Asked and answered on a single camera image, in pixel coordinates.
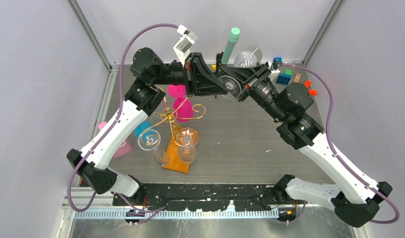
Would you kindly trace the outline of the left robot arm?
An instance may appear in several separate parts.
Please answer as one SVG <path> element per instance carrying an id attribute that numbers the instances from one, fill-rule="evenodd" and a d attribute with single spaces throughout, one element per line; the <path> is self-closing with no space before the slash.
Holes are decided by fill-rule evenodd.
<path id="1" fill-rule="evenodd" d="M 80 150 L 71 149 L 67 159 L 76 173 L 97 193 L 121 193 L 132 205 L 139 205 L 144 192 L 131 176 L 109 169 L 119 146 L 164 101 L 166 93 L 158 85 L 184 85 L 187 95 L 227 94 L 223 83 L 206 65 L 201 53 L 190 53 L 185 63 L 163 63 L 151 48 L 141 48 L 130 68 L 136 77 L 130 89 L 121 94 L 118 111 L 105 127 Z"/>

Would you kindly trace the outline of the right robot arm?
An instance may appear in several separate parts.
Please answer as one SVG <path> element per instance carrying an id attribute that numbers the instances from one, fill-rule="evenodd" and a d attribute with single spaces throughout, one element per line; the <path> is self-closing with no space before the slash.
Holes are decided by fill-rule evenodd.
<path id="1" fill-rule="evenodd" d="M 378 182 L 356 167 L 332 142 L 330 124 L 321 126 L 307 113 L 313 104 L 308 83 L 290 83 L 282 91 L 270 77 L 279 73 L 279 63 L 267 62 L 255 67 L 221 65 L 218 81 L 238 100 L 252 98 L 274 122 L 280 138 L 307 156 L 333 181 L 311 183 L 293 175 L 284 175 L 274 186 L 280 203 L 303 200 L 335 212 L 346 224 L 362 227 L 375 222 L 381 202 L 388 202 L 392 186 Z"/>

